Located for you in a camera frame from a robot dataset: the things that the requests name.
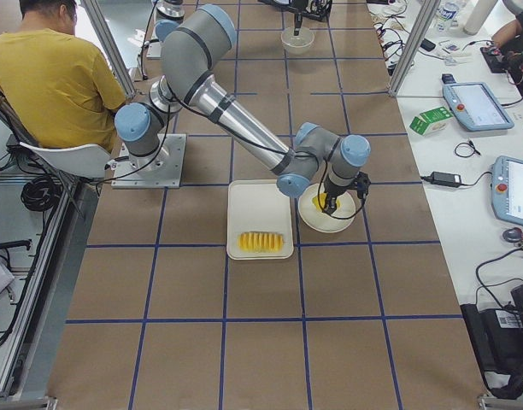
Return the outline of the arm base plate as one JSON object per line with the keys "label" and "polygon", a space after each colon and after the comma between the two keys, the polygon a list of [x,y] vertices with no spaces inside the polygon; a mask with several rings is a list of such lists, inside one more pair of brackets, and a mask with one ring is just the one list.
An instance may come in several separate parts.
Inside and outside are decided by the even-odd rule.
{"label": "arm base plate", "polygon": [[120,156],[124,161],[117,161],[112,167],[115,189],[160,189],[179,188],[185,156],[187,136],[181,134],[158,134],[160,148],[154,154],[137,157],[129,153],[125,143],[121,144]]}
{"label": "arm base plate", "polygon": [[[138,46],[141,45],[141,41],[144,39],[144,35],[145,31],[139,29],[136,30],[136,34],[133,39]],[[161,43],[154,32],[151,33],[151,35],[144,41],[143,46],[144,47],[138,51],[138,61],[140,60],[141,56],[151,60],[156,60],[161,57]]]}

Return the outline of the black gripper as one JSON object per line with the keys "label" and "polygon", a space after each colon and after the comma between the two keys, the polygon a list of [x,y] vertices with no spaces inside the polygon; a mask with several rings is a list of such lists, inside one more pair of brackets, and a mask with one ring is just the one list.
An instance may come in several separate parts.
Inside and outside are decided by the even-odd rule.
{"label": "black gripper", "polygon": [[338,196],[347,190],[354,190],[360,200],[366,200],[371,181],[368,175],[358,168],[337,170],[332,168],[324,180],[324,190],[320,194],[320,208],[324,214],[333,215],[338,209]]}
{"label": "black gripper", "polygon": [[294,14],[293,36],[298,37],[303,24],[303,17],[315,21],[327,19],[331,13],[332,0],[293,0],[287,9]]}

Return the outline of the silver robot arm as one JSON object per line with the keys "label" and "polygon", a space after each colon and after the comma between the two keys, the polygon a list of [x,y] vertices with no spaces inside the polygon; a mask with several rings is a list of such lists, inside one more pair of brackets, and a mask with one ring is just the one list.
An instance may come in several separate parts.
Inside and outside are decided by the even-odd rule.
{"label": "silver robot arm", "polygon": [[235,96],[217,84],[213,68],[237,43],[229,15],[219,6],[205,4],[181,24],[157,23],[162,45],[162,76],[154,96],[132,102],[115,115],[115,129],[129,155],[141,158],[159,150],[159,131],[182,108],[225,130],[277,177],[279,191],[293,198],[309,187],[320,165],[326,165],[324,190],[316,203],[334,216],[341,196],[355,190],[367,200],[370,180],[361,168],[371,152],[360,135],[345,138],[325,128],[303,123],[292,147],[284,145]]}
{"label": "silver robot arm", "polygon": [[[294,14],[293,35],[295,37],[298,37],[301,32],[304,17],[315,21],[323,21],[329,16],[332,9],[332,1],[324,0],[261,0],[261,2]],[[164,0],[152,1],[152,3],[157,14],[163,19],[178,23],[183,21],[185,16],[183,1]]]}

